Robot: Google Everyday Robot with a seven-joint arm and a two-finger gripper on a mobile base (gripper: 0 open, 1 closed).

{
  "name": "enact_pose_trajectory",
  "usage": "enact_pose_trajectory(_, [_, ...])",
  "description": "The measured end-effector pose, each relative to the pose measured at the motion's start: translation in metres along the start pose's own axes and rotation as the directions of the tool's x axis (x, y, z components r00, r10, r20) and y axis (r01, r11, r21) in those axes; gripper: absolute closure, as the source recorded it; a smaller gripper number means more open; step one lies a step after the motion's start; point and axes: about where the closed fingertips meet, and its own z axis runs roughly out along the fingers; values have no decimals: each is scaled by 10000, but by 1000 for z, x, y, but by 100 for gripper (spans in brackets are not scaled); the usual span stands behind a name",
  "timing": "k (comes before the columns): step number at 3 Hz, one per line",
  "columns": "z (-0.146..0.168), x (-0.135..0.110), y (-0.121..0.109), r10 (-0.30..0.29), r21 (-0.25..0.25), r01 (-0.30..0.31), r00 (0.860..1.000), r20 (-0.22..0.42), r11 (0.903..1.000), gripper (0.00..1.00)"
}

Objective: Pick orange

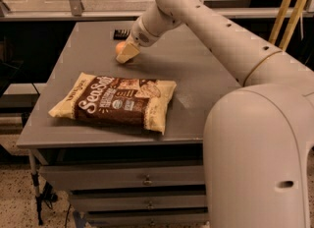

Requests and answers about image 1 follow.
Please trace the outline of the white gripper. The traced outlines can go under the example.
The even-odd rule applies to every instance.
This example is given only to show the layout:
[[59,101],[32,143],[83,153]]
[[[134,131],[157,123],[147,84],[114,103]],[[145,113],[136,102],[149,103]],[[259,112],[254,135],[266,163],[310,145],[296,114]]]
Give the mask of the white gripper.
[[125,47],[117,55],[119,63],[126,63],[139,54],[139,46],[149,47],[159,39],[158,23],[155,20],[138,17],[131,27],[131,32]]

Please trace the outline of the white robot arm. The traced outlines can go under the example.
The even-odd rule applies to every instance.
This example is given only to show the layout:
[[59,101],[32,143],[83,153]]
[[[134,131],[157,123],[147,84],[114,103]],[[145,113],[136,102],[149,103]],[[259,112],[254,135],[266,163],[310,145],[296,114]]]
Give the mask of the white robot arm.
[[204,126],[210,227],[310,228],[314,72],[203,0],[154,0],[133,24],[118,61],[129,61],[179,24],[240,84],[212,107]]

